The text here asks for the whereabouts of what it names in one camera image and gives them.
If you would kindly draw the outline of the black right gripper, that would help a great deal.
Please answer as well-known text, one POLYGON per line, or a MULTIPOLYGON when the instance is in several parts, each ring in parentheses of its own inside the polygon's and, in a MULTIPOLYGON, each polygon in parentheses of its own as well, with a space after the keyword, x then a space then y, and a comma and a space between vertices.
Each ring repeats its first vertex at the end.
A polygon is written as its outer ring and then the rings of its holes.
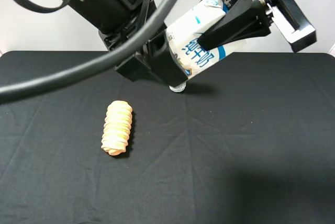
POLYGON ((317 41, 316 29, 294 0, 222 0, 228 10, 198 39, 205 50, 234 41, 264 37, 275 25, 298 52, 317 41))

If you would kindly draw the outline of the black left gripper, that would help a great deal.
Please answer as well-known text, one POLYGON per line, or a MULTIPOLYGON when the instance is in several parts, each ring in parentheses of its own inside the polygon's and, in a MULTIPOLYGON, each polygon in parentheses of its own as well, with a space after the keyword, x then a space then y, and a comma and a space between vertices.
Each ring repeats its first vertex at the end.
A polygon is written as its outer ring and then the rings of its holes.
POLYGON ((184 69, 176 60, 162 24, 151 37, 142 44, 128 44, 128 41, 140 32, 157 10, 155 0, 143 0, 135 9, 130 20, 120 25, 114 32, 98 34, 108 51, 114 51, 122 45, 130 47, 127 56, 118 60, 115 71, 126 79, 134 82, 148 79, 153 72, 167 85, 180 85, 188 80, 184 69))

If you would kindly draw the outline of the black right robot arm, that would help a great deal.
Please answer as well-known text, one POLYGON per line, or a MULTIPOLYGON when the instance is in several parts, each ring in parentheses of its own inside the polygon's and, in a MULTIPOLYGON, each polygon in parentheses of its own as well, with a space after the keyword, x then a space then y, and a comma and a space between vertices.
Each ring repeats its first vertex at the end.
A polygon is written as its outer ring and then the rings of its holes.
POLYGON ((265 37, 275 24, 298 52, 317 41, 316 29, 294 0, 222 0, 225 15, 200 37, 200 45, 211 50, 242 39, 265 37))

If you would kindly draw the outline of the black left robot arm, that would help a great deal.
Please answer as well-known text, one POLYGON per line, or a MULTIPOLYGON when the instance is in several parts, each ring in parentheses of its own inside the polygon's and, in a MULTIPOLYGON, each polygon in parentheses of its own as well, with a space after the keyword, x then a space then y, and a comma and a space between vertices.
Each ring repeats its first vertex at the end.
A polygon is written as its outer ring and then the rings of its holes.
MULTIPOLYGON (((134 36, 157 9, 154 0, 70 0, 69 6, 98 29, 108 51, 134 36)), ((165 30, 162 25, 135 53, 119 61, 115 71, 131 81, 153 77, 169 86, 186 82, 165 30)))

